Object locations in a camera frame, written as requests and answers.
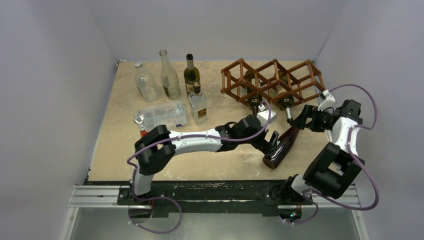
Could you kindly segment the red wine bottle gold cap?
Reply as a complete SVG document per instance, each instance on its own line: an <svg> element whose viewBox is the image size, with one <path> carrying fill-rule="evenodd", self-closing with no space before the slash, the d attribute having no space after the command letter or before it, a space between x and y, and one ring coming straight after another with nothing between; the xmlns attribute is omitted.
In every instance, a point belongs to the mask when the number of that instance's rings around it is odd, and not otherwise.
<svg viewBox="0 0 424 240"><path fill-rule="evenodd" d="M276 169L282 163L293 147L299 131L292 126L274 141L275 145L262 158L268 168Z"/></svg>

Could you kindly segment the clear bottle black cap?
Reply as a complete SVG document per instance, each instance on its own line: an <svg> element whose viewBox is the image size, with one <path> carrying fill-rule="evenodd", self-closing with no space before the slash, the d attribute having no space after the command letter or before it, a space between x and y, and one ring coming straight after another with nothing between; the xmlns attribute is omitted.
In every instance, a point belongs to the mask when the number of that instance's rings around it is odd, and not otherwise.
<svg viewBox="0 0 424 240"><path fill-rule="evenodd" d="M207 98L201 91L199 81L193 83L193 92L188 95L191 113L197 126L207 122Z"/></svg>

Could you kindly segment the dark bottle silver cap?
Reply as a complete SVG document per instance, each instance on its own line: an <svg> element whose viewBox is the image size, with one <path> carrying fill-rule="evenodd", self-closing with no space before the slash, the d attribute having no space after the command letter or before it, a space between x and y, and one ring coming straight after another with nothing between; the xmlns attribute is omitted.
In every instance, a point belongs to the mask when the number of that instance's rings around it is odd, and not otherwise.
<svg viewBox="0 0 424 240"><path fill-rule="evenodd" d="M200 72L194 66L194 57L191 53L186 55L187 68L183 72L187 96L194 91L193 83L200 81Z"/></svg>

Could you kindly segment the clear glass bottle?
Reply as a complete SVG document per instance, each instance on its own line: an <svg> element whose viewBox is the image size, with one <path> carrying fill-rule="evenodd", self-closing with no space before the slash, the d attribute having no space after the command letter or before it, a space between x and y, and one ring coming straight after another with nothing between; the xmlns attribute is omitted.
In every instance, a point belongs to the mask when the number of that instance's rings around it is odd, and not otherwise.
<svg viewBox="0 0 424 240"><path fill-rule="evenodd" d="M176 100L181 95L178 75L170 63L168 52L165 49L159 51L161 60L161 82L165 95L171 99Z"/></svg>
<svg viewBox="0 0 424 240"><path fill-rule="evenodd" d="M135 84L141 97L147 102L154 102L160 98L159 88L155 76L149 72L141 61L134 64L136 75Z"/></svg>

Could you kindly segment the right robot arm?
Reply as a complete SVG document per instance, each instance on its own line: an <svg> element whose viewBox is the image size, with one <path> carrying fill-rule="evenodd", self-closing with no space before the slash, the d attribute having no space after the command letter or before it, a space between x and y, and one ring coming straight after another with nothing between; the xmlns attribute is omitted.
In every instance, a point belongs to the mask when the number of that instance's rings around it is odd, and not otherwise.
<svg viewBox="0 0 424 240"><path fill-rule="evenodd" d="M280 196L288 204L294 203L308 190L315 190L325 197L338 199L361 172L354 161L358 154L354 147L347 149L348 140L355 140L356 133L349 129L361 124L361 104L353 99L345 100L333 112L320 110L317 106L305 105L295 119L289 121L290 129L278 140L278 144L263 157L263 163L276 169L286 157L299 130L309 129L322 133L331 131L331 141L319 152L304 174L296 174L288 179L289 185L281 189Z"/></svg>

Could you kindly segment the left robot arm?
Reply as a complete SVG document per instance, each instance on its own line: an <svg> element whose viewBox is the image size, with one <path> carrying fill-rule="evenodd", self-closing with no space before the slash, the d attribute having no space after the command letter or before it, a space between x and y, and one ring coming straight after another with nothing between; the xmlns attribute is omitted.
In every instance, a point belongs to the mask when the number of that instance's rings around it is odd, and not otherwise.
<svg viewBox="0 0 424 240"><path fill-rule="evenodd" d="M220 153L249 144L267 155L277 144L278 132L265 139L268 125L277 119L275 113L248 115L238 122L228 122L206 131L178 132L165 125L156 126L134 144L134 166L129 197L138 205L149 199L152 180L170 160L182 154L196 152Z"/></svg>

